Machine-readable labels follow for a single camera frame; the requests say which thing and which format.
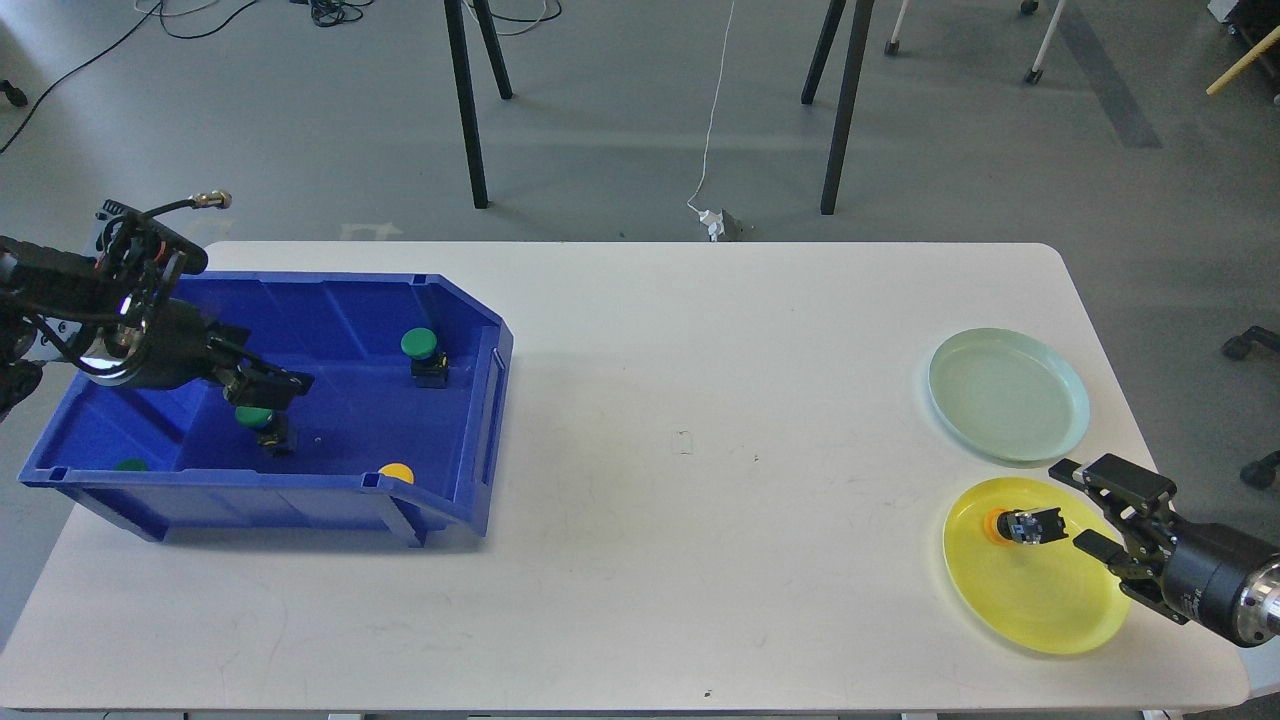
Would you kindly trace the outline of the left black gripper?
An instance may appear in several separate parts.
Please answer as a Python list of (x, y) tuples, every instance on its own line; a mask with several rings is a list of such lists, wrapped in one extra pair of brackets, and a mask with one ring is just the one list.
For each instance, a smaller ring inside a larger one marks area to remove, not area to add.
[[(177, 389), (192, 380), (218, 380), (236, 407), (285, 410), (294, 393), (307, 393), (315, 377), (291, 372), (244, 347), (248, 331), (212, 331), (214, 320), (195, 305), (168, 300), (138, 325), (91, 327), (93, 338), (79, 356), (82, 372), (106, 387)], [(214, 361), (214, 354), (229, 360)]]

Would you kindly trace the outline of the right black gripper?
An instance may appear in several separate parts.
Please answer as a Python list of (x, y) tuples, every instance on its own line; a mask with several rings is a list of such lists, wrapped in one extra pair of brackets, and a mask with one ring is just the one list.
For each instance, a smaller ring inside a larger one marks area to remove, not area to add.
[[(1170, 478), (1106, 454), (1084, 465), (1061, 459), (1048, 469), (1053, 480), (1084, 493), (1126, 541), (1170, 541)], [(1102, 562), (1123, 594), (1144, 606), (1165, 601), (1211, 632), (1277, 629), (1277, 546), (1217, 523), (1184, 521), (1164, 569), (1128, 552), (1120, 543), (1083, 530), (1073, 546)]]

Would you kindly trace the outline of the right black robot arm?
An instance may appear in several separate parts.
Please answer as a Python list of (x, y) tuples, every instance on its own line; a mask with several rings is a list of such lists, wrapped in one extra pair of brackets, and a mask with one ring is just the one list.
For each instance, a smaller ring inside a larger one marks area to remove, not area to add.
[(1277, 546), (1219, 523), (1185, 519), (1167, 477), (1106, 454), (1084, 465), (1056, 461), (1052, 479), (1084, 493), (1121, 536), (1073, 538), (1102, 562), (1130, 600), (1184, 625), (1196, 623), (1242, 647), (1279, 633)]

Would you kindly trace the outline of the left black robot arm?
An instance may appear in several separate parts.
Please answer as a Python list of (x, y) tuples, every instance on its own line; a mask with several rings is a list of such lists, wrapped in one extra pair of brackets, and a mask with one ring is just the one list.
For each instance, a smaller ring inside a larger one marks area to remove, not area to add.
[(224, 190), (141, 211), (106, 201), (86, 254), (3, 238), (3, 411), (24, 402), (50, 363), (122, 389), (211, 382), (237, 407), (287, 410), (314, 386), (251, 352), (250, 331), (175, 297), (180, 278), (209, 266), (198, 245), (164, 225), (182, 209), (228, 209)]

